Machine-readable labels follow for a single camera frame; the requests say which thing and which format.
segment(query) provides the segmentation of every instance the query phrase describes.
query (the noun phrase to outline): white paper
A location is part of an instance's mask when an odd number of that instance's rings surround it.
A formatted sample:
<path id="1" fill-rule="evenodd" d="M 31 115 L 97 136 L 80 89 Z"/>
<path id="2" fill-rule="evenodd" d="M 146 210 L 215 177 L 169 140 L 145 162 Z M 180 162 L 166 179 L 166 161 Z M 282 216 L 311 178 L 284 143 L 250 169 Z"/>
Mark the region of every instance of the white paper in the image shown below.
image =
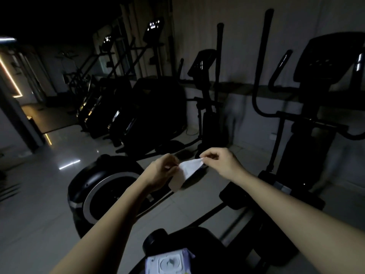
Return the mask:
<path id="1" fill-rule="evenodd" d="M 169 188 L 177 192 L 184 182 L 203 165 L 203 159 L 184 161 L 179 164 L 180 170 L 172 177 Z"/>

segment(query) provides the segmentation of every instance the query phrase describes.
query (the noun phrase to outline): ceiling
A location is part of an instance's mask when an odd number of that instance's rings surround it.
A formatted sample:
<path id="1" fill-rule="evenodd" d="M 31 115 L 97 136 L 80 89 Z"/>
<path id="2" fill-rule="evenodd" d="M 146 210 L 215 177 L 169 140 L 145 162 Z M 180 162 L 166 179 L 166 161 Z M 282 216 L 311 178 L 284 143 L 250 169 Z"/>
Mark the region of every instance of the ceiling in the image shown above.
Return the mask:
<path id="1" fill-rule="evenodd" d="M 21 4 L 2 2 L 0 35 L 19 43 L 54 44 L 89 41 L 92 34 L 121 15 L 120 2 Z"/>

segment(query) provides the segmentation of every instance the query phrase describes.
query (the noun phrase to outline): glossy floor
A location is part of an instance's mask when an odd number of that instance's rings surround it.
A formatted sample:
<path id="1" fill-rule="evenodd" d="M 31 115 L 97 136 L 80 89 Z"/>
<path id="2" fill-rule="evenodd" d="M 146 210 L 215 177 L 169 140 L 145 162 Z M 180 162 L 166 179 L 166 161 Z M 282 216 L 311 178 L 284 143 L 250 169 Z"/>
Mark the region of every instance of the glossy floor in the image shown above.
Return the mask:
<path id="1" fill-rule="evenodd" d="M 187 143 L 195 137 L 184 133 L 179 139 Z M 109 141 L 94 140 L 88 134 L 80 133 L 79 126 L 48 133 L 47 138 L 47 146 L 7 173 L 8 186 L 19 184 L 20 192 L 0 204 L 0 273 L 47 273 L 52 269 L 79 240 L 67 204 L 69 182 L 100 154 L 115 154 Z M 232 146 L 231 150 L 256 175 L 269 160 L 268 154 L 255 149 Z M 139 163 L 145 168 L 154 159 L 156 157 Z M 214 170 L 207 169 L 185 185 L 185 189 L 140 218 L 132 229 L 118 273 L 128 273 L 143 258 L 142 242 L 150 232 L 164 228 L 171 233 L 220 204 L 218 195 L 227 183 Z M 322 197 L 327 202 L 326 212 L 365 229 L 363 196 L 331 187 Z M 225 208 L 202 226 L 220 237 L 241 213 L 241 210 Z M 250 217 L 248 212 L 225 238 L 224 244 L 230 242 Z M 250 263 L 254 264 L 257 259 L 253 252 Z M 316 273 L 301 255 L 286 267 L 271 267 L 269 272 Z"/>

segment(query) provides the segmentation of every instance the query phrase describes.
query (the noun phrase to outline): forearm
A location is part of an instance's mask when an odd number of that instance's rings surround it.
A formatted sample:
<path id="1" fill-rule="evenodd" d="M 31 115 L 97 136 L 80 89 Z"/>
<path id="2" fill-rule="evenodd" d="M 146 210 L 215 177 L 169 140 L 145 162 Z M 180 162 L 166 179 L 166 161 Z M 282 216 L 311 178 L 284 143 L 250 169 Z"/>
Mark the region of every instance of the forearm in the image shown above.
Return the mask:
<path id="1" fill-rule="evenodd" d="M 143 181 L 135 181 L 51 273 L 116 273 L 135 216 L 148 193 Z"/>
<path id="2" fill-rule="evenodd" d="M 289 196 L 247 172 L 241 186 L 322 273 L 360 273 L 365 268 L 365 235 Z"/>

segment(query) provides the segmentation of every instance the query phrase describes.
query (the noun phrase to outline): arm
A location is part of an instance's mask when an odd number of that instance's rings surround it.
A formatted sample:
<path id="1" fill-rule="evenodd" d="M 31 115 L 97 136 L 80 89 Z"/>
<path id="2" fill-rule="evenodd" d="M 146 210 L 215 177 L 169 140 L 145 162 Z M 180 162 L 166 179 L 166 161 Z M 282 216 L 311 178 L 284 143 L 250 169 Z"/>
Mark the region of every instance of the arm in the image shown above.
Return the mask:
<path id="1" fill-rule="evenodd" d="M 116 273 L 142 201 L 166 183 L 178 164 L 170 154 L 152 162 L 51 273 Z"/>
<path id="2" fill-rule="evenodd" d="M 363 273 L 365 233 L 251 175 L 226 148 L 200 156 L 243 188 L 321 273 Z"/>

